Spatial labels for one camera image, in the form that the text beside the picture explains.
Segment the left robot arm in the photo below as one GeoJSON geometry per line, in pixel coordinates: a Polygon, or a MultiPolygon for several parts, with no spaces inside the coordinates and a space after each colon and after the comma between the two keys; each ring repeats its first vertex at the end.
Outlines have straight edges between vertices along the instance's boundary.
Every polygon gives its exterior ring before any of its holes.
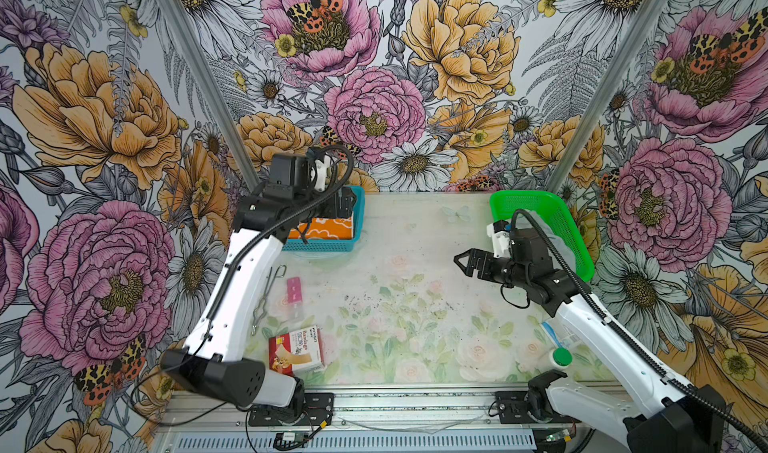
{"type": "Polygon", "coordinates": [[[355,156],[343,145],[280,153],[268,178],[240,199],[224,266],[202,316],[183,346],[161,357],[162,372],[183,390],[242,409],[300,411],[301,380],[246,358],[246,343],[290,232],[346,199],[354,167],[355,156]]]}

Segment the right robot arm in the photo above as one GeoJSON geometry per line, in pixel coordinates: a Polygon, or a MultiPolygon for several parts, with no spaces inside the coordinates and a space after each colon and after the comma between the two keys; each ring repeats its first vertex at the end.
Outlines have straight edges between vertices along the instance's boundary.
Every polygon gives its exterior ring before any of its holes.
{"type": "Polygon", "coordinates": [[[726,426],[732,426],[766,451],[766,440],[727,413],[715,389],[694,386],[608,312],[529,211],[490,224],[489,236],[492,250],[471,248],[455,256],[464,275],[523,289],[527,302],[574,333],[630,397],[620,402],[553,369],[528,383],[532,418],[577,419],[632,452],[718,452],[726,426]]]}

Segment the orange white towel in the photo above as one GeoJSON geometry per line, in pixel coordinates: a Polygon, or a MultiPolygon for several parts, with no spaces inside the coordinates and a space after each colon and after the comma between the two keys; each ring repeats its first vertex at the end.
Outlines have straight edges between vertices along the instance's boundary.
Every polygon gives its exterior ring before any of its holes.
{"type": "Polygon", "coordinates": [[[351,240],[355,236],[354,217],[313,218],[299,223],[289,232],[289,239],[301,240],[351,240]]]}

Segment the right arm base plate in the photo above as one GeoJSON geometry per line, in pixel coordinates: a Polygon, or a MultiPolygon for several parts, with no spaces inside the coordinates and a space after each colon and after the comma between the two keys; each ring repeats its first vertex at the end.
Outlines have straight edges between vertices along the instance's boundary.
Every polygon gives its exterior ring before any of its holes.
{"type": "Polygon", "coordinates": [[[497,413],[501,424],[571,424],[577,420],[542,410],[536,413],[532,403],[527,398],[528,393],[522,390],[501,390],[494,393],[492,409],[497,413]]]}

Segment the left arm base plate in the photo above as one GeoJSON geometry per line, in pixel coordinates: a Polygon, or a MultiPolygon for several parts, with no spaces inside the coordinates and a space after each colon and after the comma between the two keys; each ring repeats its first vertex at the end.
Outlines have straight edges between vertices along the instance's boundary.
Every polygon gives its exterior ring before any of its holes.
{"type": "Polygon", "coordinates": [[[303,399],[295,399],[287,407],[256,405],[247,414],[249,427],[308,426],[317,427],[332,423],[335,395],[309,392],[303,399]]]}

